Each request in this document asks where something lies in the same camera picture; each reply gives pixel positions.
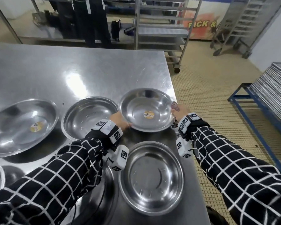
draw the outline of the floor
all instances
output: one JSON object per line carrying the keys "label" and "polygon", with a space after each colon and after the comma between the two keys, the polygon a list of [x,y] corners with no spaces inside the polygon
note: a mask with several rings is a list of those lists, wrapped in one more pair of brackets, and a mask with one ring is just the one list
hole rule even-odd
{"label": "floor", "polygon": [[[122,17],[122,20],[131,22],[125,17]],[[16,20],[11,20],[10,23],[16,31],[19,31],[24,30],[25,23],[29,21],[31,21],[31,14],[27,13]],[[15,43],[1,20],[0,42]],[[250,127],[235,107],[227,101],[241,83],[253,82],[261,72],[249,60],[242,59],[240,54],[228,51],[221,56],[213,57],[213,50],[209,45],[209,42],[190,41],[180,73],[174,74],[173,68],[169,66],[178,102],[186,104],[192,111],[206,119],[219,133],[256,157],[272,163]],[[243,103],[242,107],[281,160],[281,135],[253,103]],[[235,224],[221,194],[207,180],[197,162],[196,169],[206,204],[223,215],[229,224]]]}

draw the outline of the wall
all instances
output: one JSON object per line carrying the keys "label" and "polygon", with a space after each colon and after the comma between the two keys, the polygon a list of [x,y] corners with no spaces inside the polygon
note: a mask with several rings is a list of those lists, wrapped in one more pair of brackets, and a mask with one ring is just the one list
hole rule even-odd
{"label": "wall", "polygon": [[281,62],[281,14],[253,48],[249,60],[262,72],[272,62]]}
{"label": "wall", "polygon": [[18,16],[33,10],[31,0],[0,0],[0,9],[8,19],[15,19]]}

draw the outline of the plaid sleeve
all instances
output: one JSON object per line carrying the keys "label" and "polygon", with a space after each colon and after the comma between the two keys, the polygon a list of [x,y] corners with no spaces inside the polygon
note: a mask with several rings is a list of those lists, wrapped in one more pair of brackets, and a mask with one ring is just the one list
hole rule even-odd
{"label": "plaid sleeve", "polygon": [[237,224],[281,224],[281,173],[210,127],[192,132],[197,160]]}
{"label": "plaid sleeve", "polygon": [[0,190],[0,223],[59,224],[99,184],[103,148],[96,139],[64,146],[48,163]]}

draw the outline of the black pants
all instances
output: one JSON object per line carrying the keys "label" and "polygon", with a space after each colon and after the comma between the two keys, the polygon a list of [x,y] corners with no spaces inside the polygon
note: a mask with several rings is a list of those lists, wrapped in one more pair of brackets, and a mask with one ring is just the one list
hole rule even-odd
{"label": "black pants", "polygon": [[88,47],[95,47],[95,30],[99,35],[103,48],[109,48],[111,44],[106,12],[92,11],[88,14],[85,11],[75,11],[79,31]]}

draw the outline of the metal countertop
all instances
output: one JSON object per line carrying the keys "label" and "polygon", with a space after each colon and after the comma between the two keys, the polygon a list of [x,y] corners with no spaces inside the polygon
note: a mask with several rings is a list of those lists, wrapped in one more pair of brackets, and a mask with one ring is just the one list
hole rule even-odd
{"label": "metal countertop", "polygon": [[[56,103],[62,117],[82,98],[104,96],[118,103],[126,92],[140,87],[161,90],[176,100],[163,52],[0,44],[0,109],[29,98],[47,99]],[[178,156],[171,129],[158,133],[131,129],[125,132],[122,143],[131,147],[146,140],[164,143]],[[37,146],[0,158],[0,165],[14,166],[27,174],[69,142],[59,121]],[[210,224],[194,161],[182,158],[181,162],[185,191],[172,212],[144,216],[130,208],[120,193],[109,224]]]}

